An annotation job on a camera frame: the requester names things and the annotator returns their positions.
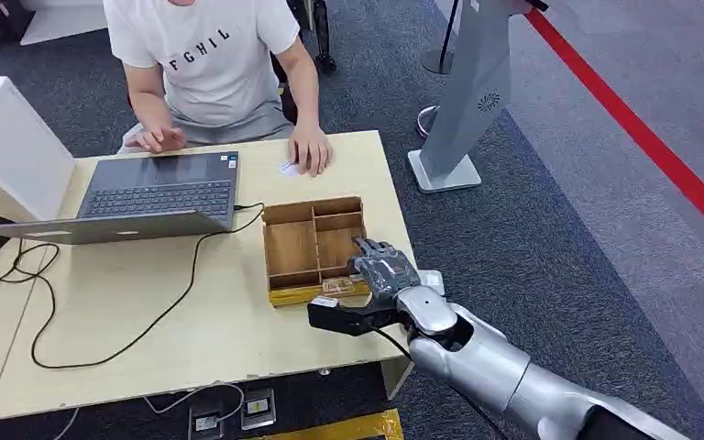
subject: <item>logo on stand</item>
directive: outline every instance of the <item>logo on stand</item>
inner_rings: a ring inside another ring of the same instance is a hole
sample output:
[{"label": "logo on stand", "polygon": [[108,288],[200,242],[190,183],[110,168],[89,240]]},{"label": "logo on stand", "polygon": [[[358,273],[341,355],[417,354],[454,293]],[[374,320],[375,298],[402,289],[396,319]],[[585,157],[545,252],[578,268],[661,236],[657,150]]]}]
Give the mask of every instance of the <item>logo on stand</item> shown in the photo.
[{"label": "logo on stand", "polygon": [[495,109],[495,107],[498,106],[498,104],[501,102],[501,96],[497,93],[487,93],[484,96],[481,97],[481,99],[478,100],[478,104],[476,104],[476,108],[481,112],[481,113],[488,113],[491,112],[492,110]]}]

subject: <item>card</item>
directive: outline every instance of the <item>card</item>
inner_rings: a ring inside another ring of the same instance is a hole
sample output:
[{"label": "card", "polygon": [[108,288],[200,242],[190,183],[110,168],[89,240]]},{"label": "card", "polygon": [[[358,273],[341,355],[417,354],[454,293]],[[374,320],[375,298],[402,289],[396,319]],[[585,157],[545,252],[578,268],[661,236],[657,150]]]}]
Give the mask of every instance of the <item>card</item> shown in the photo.
[{"label": "card", "polygon": [[295,177],[298,174],[298,164],[297,163],[292,163],[292,162],[284,162],[280,165],[280,172],[283,176],[287,177]]}]

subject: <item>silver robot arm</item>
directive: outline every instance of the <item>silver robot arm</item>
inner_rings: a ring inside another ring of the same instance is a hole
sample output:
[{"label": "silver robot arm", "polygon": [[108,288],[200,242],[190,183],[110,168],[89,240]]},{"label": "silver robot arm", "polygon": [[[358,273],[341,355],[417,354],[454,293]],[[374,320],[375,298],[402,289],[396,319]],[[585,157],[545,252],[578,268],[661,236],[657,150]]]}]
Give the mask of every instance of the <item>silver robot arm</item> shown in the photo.
[{"label": "silver robot arm", "polygon": [[531,363],[503,333],[430,287],[404,289],[396,301],[415,327],[409,351],[418,368],[535,438],[687,439],[626,401]]},{"label": "silver robot arm", "polygon": [[421,285],[412,263],[388,243],[354,241],[361,255],[349,263],[370,287],[370,303],[343,307],[336,298],[317,297],[307,306],[311,326],[359,336],[401,324],[418,368],[540,440],[686,439],[630,403],[531,363],[495,327]]}]

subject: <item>person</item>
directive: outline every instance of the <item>person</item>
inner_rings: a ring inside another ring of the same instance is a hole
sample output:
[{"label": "person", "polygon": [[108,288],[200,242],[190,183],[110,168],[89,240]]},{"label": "person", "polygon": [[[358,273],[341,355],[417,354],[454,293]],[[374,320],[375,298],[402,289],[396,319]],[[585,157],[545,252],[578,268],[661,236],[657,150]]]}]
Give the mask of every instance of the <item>person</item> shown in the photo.
[{"label": "person", "polygon": [[[288,138],[301,174],[331,162],[317,71],[285,0],[104,0],[104,11],[139,121],[120,152]],[[287,73],[295,126],[281,111],[270,52]]]}]

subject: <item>man's left hand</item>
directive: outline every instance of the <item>man's left hand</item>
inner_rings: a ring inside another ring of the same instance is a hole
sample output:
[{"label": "man's left hand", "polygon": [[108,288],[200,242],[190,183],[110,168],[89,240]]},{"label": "man's left hand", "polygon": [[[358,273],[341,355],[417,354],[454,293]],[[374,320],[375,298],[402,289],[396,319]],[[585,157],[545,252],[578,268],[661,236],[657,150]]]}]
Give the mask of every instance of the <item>man's left hand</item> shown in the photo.
[{"label": "man's left hand", "polygon": [[333,147],[318,125],[302,125],[299,121],[287,144],[290,162],[298,163],[298,172],[309,171],[312,177],[322,174],[333,159]]}]

